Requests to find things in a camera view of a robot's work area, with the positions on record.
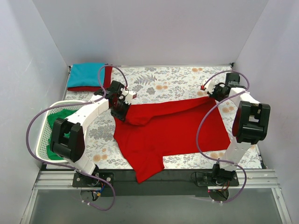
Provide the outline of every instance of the glass panel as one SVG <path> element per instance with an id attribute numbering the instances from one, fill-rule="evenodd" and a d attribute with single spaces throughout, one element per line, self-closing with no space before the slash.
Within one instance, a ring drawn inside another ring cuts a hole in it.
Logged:
<path id="1" fill-rule="evenodd" d="M 230 195 L 237 191 L 231 189 Z M 82 196 L 91 200 L 90 192 Z M 192 197 L 117 196 L 114 207 L 102 212 L 81 203 L 80 190 L 39 190 L 30 223 L 282 223 L 271 189 L 245 189 L 237 199 L 222 206 Z M 95 203 L 105 207 L 111 199 L 102 197 Z"/>

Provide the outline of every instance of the red t-shirt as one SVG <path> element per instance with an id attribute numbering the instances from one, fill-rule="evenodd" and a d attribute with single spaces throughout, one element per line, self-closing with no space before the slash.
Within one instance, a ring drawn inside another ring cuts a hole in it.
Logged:
<path id="1" fill-rule="evenodd" d="M 196 132 L 215 105 L 209 97 L 159 104 L 131 105 L 126 121 L 115 119 L 114 138 L 139 183 L 164 169 L 163 156 L 196 153 Z M 206 119 L 199 133 L 203 152 L 227 149 L 228 133 L 219 110 Z"/>

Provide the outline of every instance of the white basket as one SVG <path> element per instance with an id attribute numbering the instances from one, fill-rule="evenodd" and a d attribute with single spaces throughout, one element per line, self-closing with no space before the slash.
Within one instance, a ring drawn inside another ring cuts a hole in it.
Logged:
<path id="1" fill-rule="evenodd" d="M 58 101 L 51 106 L 56 106 L 56 105 L 63 105 L 63 104 L 74 104 L 74 103 L 84 103 L 85 101 L 82 100 L 63 100 L 63 101 Z M 37 142 L 37 147 L 36 147 L 36 156 L 45 162 L 53 162 L 53 163 L 66 163 L 66 160 L 50 160 L 47 155 L 47 145 L 49 144 L 49 137 L 52 133 L 52 130 L 50 129 L 50 126 L 48 124 L 47 117 L 49 114 L 52 113 L 57 113 L 62 111 L 63 109 L 68 109 L 68 110 L 78 110 L 82 107 L 83 105 L 79 106 L 64 106 L 60 108 L 55 108 L 52 110 L 49 110 L 46 112 L 46 116 L 43 120 L 43 126 L 41 129 L 41 132 L 38 137 L 38 142 Z"/>

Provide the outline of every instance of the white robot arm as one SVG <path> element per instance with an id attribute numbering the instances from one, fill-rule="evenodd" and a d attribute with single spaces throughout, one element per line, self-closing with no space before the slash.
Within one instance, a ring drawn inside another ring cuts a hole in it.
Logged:
<path id="1" fill-rule="evenodd" d="M 205 85 L 205 88 L 208 91 L 209 97 L 217 101 L 244 91 L 244 87 L 240 86 L 239 75 L 233 71 L 227 73 L 225 83 L 215 84 L 213 81 L 209 81 Z M 243 93 L 231 100 L 238 106 L 232 128 L 233 138 L 225 154 L 220 159 L 238 164 L 252 145 L 256 144 L 259 140 L 264 140 L 266 137 L 270 106 L 261 104 L 249 92 Z M 213 175 L 218 182 L 231 180 L 235 171 L 236 166 L 226 162 L 216 163 L 213 167 Z"/>
<path id="2" fill-rule="evenodd" d="M 100 89 L 94 93 L 89 101 L 94 102 L 103 96 Z M 125 86 L 119 82 L 112 81 L 105 99 L 93 104 L 81 107 L 77 112 L 66 119 L 56 119 L 53 125 L 50 150 L 65 160 L 73 167 L 89 175 L 98 168 L 84 154 L 85 142 L 84 133 L 88 126 L 104 111 L 111 109 L 112 116 L 125 120 L 132 99 L 137 94 L 126 90 Z"/>

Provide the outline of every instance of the white wall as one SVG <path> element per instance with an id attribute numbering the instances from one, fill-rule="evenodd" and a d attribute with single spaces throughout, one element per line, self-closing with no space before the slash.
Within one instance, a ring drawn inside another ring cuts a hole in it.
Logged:
<path id="1" fill-rule="evenodd" d="M 299 223 L 299 1 L 269 0 L 240 56 L 236 70 L 251 82 L 251 94 L 270 104 L 262 157 L 277 172 L 288 211 Z"/>
<path id="2" fill-rule="evenodd" d="M 68 65 L 228 64 L 268 0 L 33 0 Z"/>
<path id="3" fill-rule="evenodd" d="M 39 171 L 26 149 L 27 125 L 61 99 L 67 66 L 31 0 L 0 0 L 0 58 L 0 223 L 16 224 Z"/>

